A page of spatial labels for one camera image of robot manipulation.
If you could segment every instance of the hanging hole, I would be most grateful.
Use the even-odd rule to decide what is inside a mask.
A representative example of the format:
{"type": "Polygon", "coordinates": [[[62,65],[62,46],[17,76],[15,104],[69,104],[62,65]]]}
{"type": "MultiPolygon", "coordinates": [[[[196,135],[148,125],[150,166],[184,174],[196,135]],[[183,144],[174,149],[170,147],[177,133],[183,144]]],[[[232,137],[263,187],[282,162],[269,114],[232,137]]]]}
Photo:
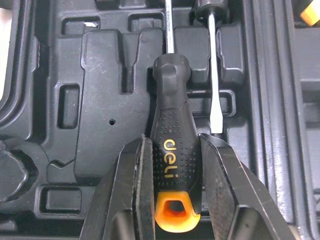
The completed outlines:
{"type": "Polygon", "coordinates": [[[110,120],[109,120],[109,124],[110,124],[111,126],[115,125],[115,124],[116,124],[116,120],[110,119],[110,120]]]}

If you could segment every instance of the deli logo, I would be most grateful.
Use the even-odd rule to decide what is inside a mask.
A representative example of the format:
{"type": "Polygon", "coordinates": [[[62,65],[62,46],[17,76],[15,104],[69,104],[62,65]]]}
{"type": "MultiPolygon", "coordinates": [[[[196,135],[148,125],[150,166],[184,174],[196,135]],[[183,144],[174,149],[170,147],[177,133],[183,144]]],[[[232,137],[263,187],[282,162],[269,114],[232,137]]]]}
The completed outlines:
{"type": "Polygon", "coordinates": [[[166,179],[173,178],[173,177],[178,178],[179,177],[178,174],[174,176],[173,174],[171,174],[172,171],[170,171],[178,168],[178,166],[175,165],[177,160],[177,155],[174,152],[177,150],[176,142],[172,139],[167,139],[164,141],[163,147],[166,151],[169,151],[163,157],[163,161],[169,165],[164,169],[164,177],[166,179]]]}

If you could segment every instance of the yellow object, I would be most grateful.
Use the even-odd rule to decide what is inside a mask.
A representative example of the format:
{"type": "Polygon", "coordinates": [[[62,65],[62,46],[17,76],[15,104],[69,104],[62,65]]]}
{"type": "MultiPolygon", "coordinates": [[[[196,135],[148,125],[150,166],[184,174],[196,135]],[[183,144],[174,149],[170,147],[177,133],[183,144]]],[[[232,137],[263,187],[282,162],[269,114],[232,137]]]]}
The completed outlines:
{"type": "Polygon", "coordinates": [[[161,191],[158,193],[155,220],[159,227],[171,233],[184,233],[194,229],[200,214],[196,214],[186,191],[161,191]],[[170,208],[173,201],[180,201],[184,211],[170,208]]]}
{"type": "Polygon", "coordinates": [[[300,17],[309,26],[315,25],[320,20],[320,0],[313,0],[300,14],[300,17]]]}

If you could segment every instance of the small hole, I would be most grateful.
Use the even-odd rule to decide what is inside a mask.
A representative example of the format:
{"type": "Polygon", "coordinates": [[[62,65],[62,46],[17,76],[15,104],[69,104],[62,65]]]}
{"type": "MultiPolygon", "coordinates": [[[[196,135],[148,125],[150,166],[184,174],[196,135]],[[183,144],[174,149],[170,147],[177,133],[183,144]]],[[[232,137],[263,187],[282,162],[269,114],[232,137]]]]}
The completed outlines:
{"type": "Polygon", "coordinates": [[[169,201],[170,209],[174,212],[184,212],[185,208],[181,201],[169,201]]]}
{"type": "Polygon", "coordinates": [[[109,124],[110,124],[111,126],[115,125],[115,124],[116,124],[116,120],[110,119],[110,120],[109,120],[109,124]]]}

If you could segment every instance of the orange handle end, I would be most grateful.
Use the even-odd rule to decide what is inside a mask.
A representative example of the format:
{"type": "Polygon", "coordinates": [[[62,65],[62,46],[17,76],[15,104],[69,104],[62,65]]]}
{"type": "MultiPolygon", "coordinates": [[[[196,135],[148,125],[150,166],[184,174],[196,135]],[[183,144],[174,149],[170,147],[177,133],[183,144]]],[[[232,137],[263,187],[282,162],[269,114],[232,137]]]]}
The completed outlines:
{"type": "Polygon", "coordinates": [[[196,214],[186,191],[161,191],[158,193],[155,220],[159,227],[171,233],[185,233],[194,229],[200,214],[196,214]],[[180,201],[183,211],[171,209],[171,203],[180,201]]]}

